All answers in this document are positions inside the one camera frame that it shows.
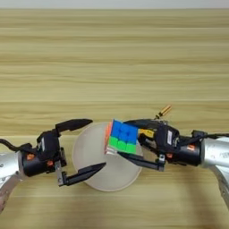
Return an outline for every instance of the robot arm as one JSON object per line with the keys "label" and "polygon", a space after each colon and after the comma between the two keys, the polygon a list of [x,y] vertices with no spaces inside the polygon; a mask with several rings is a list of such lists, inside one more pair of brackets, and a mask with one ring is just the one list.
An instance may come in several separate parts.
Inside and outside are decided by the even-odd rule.
{"label": "robot arm", "polygon": [[0,154],[0,213],[13,188],[27,177],[43,173],[56,172],[59,186],[73,185],[89,179],[100,171],[106,164],[101,163],[82,168],[77,174],[67,176],[62,168],[67,166],[64,148],[60,146],[59,137],[62,131],[74,131],[91,123],[91,120],[70,120],[59,123],[52,131],[44,131],[37,139],[38,145],[33,148],[30,144],[15,147],[6,140],[0,140],[13,153]]}
{"label": "robot arm", "polygon": [[142,156],[118,152],[135,165],[164,171],[165,162],[175,165],[202,166],[210,169],[218,180],[219,190],[229,209],[229,134],[207,134],[193,131],[191,137],[181,136],[178,130],[155,119],[131,120],[126,123],[139,128],[139,143],[155,153],[154,162]]}

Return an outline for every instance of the white plate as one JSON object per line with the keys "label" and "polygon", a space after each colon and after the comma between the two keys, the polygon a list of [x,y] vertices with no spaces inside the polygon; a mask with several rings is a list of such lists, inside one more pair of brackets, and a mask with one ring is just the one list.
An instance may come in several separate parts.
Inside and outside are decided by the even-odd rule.
{"label": "white plate", "polygon": [[[106,166],[86,183],[100,191],[119,191],[138,178],[141,168],[119,155],[105,154],[106,126],[107,123],[93,124],[81,133],[74,144],[72,161],[76,170],[106,162]],[[137,154],[142,155],[139,143]]]}

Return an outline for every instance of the cable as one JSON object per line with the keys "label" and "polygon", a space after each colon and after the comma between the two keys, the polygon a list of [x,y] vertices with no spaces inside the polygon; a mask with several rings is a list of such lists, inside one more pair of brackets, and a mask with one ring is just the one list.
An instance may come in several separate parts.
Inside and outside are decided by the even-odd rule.
{"label": "cable", "polygon": [[14,145],[12,145],[8,140],[0,139],[0,144],[5,145],[11,151],[15,151],[16,152],[16,151],[19,151],[20,150],[18,147],[15,147]]}
{"label": "cable", "polygon": [[199,136],[199,137],[196,137],[196,138],[192,138],[190,140],[186,140],[184,142],[181,142],[180,143],[180,146],[186,146],[186,145],[190,145],[198,140],[203,140],[203,139],[206,139],[206,138],[210,138],[210,139],[214,139],[214,138],[217,138],[217,137],[229,137],[229,133],[212,133],[212,134],[206,134],[204,136]]}

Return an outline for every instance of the wood grain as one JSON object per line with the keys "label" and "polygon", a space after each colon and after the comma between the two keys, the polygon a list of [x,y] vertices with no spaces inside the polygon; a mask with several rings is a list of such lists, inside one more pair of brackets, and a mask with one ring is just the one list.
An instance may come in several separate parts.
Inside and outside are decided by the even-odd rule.
{"label": "wood grain", "polygon": [[[229,11],[0,10],[0,135],[35,142],[66,119],[167,116],[181,133],[228,131]],[[71,161],[80,132],[62,143]],[[68,171],[73,173],[72,164]],[[228,228],[216,178],[201,168],[144,169],[124,191],[55,175],[21,183],[0,228]]]}

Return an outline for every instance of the rubik's cube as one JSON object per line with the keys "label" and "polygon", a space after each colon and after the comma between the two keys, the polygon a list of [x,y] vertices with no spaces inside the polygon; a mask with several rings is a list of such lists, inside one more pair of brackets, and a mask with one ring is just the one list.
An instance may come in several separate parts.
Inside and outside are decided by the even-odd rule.
{"label": "rubik's cube", "polygon": [[136,153],[138,128],[113,120],[106,127],[106,152],[109,149]]}

